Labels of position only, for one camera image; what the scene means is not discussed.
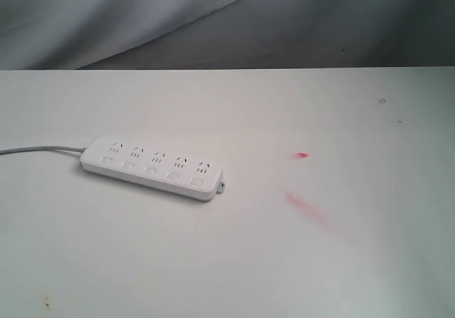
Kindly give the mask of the white five-socket power strip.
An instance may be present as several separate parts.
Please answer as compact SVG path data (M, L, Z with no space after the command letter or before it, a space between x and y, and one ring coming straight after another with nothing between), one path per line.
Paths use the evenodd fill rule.
M175 149L100 137L80 156L85 171L151 189L211 201L225 190L222 166Z

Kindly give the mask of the grey backdrop cloth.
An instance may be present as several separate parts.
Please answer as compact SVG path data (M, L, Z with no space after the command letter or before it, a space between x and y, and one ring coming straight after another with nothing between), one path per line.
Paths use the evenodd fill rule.
M454 64L454 0L1 0L1 68Z

